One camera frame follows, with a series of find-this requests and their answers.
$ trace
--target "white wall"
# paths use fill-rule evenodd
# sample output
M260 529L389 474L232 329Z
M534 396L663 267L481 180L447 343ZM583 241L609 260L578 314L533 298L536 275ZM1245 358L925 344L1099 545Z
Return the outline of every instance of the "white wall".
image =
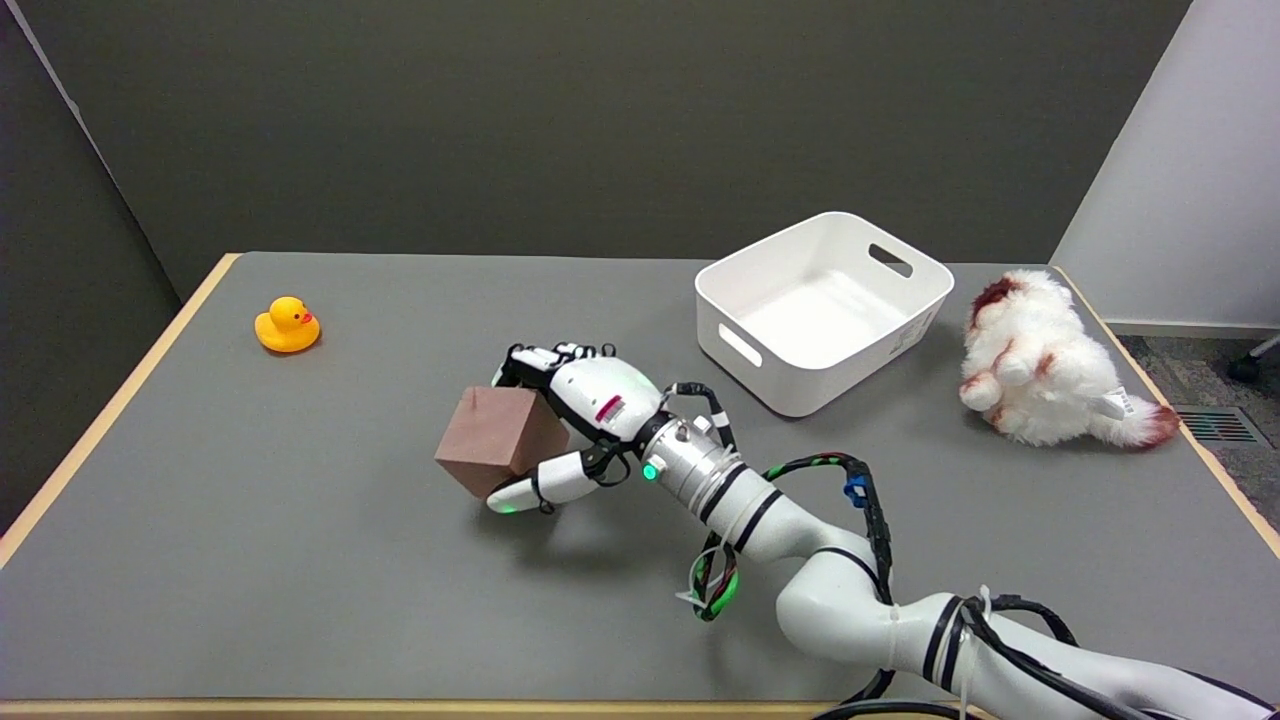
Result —
M1053 255L1108 322L1280 327L1280 0L1194 0Z

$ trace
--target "brown cube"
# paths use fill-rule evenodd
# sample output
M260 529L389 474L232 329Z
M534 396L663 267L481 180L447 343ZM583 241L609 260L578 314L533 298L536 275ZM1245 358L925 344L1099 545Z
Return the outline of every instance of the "brown cube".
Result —
M435 461L479 497L564 452L568 430L535 391L468 387L435 450Z

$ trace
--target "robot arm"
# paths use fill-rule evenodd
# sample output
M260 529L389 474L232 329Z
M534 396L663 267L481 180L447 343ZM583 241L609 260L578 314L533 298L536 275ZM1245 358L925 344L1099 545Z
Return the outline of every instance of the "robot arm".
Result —
M762 477L741 460L728 419L705 386L677 383L660 393L612 354L598 357L572 343L553 351L513 346L494 384L543 392L557 415L595 445L499 487L490 509L549 512L616 484L602 483L604 469L632 452L645 464L645 479L712 530L710 547L723 543L759 562L805 559L776 603L782 632L805 652L920 675L1002 720L1280 720L1275 707L1226 683L1082 650L991 615L977 598L938 593L893 603L888 534L873 486L846 486L867 509L870 539L817 519L773 486L778 468ZM701 395L714 418L687 423L663 409L667 395ZM708 434L713 427L719 442ZM842 706L828 716L854 714Z
M577 500L599 487L608 487L604 473L616 450L594 445L543 460L527 475L515 478L493 491L485 503L494 512L522 512L538 509L552 514L557 505Z
M737 555L806 559L776 610L782 632L808 653L920 675L1002 720L1280 719L1275 707L1219 680L1082 650L988 619L972 600L938 593L901 606L882 602L877 552L867 538L814 518L682 419L671 420L643 459L663 469L658 483ZM1028 673L1018 657L1043 673ZM1096 712L1091 700L1119 711Z

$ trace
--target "plush toy paw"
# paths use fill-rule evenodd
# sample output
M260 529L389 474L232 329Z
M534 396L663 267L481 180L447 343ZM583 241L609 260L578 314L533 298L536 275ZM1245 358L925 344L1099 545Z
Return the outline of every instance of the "plush toy paw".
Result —
M1006 436L1016 436L1030 420L1030 415L1027 413L1004 405L992 407L983 414L983 418L991 427L996 428L996 432Z
M1021 357L1005 354L996 360L996 380L1006 387L1021 387L1036 377L1036 368Z
M1000 383L991 373L978 373L960 384L960 402L978 413L984 413L1000 402Z

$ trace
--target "stuffed animal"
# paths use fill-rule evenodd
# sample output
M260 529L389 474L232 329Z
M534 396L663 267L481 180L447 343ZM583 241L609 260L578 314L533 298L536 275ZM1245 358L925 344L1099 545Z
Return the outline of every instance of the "stuffed animal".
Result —
M965 332L960 401L1027 445L1091 434L1149 450L1174 437L1178 414L1125 393L1071 305L1071 291L1043 270L1012 270L987 286Z

